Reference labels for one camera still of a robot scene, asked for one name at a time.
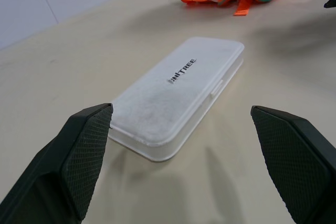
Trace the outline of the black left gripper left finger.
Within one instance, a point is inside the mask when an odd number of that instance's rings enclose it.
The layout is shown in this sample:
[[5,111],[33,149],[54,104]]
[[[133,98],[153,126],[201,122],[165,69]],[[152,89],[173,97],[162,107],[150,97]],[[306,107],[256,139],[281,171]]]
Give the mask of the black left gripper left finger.
[[106,151],[111,103],[72,115],[1,202],[1,223],[82,223]]

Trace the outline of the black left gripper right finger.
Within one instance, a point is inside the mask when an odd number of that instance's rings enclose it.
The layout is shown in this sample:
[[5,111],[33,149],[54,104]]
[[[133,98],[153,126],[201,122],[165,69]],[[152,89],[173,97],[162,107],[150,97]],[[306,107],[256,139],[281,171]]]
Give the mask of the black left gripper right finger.
[[335,223],[335,147],[306,119],[254,105],[268,174],[295,223]]

